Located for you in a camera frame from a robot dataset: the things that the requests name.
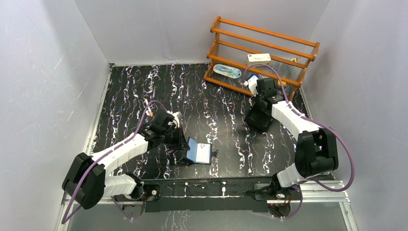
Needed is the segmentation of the black leather card holder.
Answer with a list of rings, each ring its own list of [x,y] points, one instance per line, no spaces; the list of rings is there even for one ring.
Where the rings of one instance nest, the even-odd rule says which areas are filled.
[[[192,164],[210,165],[212,158],[218,155],[218,150],[213,150],[211,143],[198,142],[192,137],[188,138],[188,146],[186,158]]]

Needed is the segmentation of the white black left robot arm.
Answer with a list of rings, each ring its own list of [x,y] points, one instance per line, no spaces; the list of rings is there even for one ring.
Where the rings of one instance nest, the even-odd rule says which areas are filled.
[[[173,150],[189,150],[181,118],[181,112],[160,112],[150,123],[114,146],[92,155],[78,154],[62,183],[63,191],[84,209],[111,196],[124,195],[131,200],[146,197],[142,179],[131,173],[120,176],[110,176],[110,173],[161,144]]]

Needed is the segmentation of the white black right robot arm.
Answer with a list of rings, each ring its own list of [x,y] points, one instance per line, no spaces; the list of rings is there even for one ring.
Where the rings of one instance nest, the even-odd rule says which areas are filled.
[[[291,102],[275,102],[274,80],[249,78],[245,85],[255,98],[245,121],[260,131],[267,131],[274,119],[287,127],[296,138],[295,160],[292,165],[272,176],[271,184],[253,193],[268,192],[277,199],[284,199],[290,187],[315,175],[338,168],[335,135],[326,128],[309,122]]]

